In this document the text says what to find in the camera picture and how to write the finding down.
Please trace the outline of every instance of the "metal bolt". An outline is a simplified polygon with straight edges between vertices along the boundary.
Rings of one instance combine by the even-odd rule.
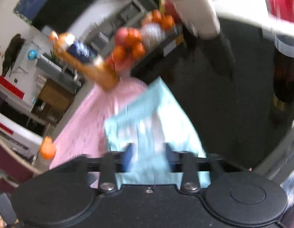
[[[198,189],[198,186],[195,183],[185,183],[183,188],[187,191],[194,191]]]
[[[153,193],[153,189],[148,187],[145,191],[147,194],[152,194]]]
[[[115,185],[113,183],[102,183],[100,188],[106,191],[111,191],[115,189]]]

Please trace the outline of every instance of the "dark brown bottle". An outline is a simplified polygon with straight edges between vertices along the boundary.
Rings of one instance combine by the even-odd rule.
[[[275,36],[273,105],[288,112],[294,100],[294,38]]]

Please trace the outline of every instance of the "red stripe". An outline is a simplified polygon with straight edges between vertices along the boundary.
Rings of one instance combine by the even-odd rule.
[[[0,128],[2,128],[4,131],[6,131],[7,133],[13,135],[13,131],[10,130],[8,127],[4,126],[1,122],[0,122]]]
[[[15,87],[12,83],[10,83],[8,80],[4,79],[0,75],[0,84],[5,87],[7,90],[15,94],[17,97],[23,99],[24,97],[24,92],[19,90],[17,87]]]

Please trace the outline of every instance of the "brown cabinet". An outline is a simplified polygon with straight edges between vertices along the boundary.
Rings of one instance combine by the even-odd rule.
[[[54,81],[47,79],[38,95],[32,113],[47,122],[57,124],[73,100],[74,94],[71,94]]]

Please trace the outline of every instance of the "blue fabric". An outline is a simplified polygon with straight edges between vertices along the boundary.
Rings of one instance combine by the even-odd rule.
[[[190,151],[205,158],[200,139],[174,96],[158,78],[147,91],[118,115],[105,121],[107,151],[124,151],[134,143],[127,173],[117,173],[122,184],[177,184],[182,173],[171,173],[164,142],[174,151]],[[201,187],[210,184],[209,172],[199,172]]]

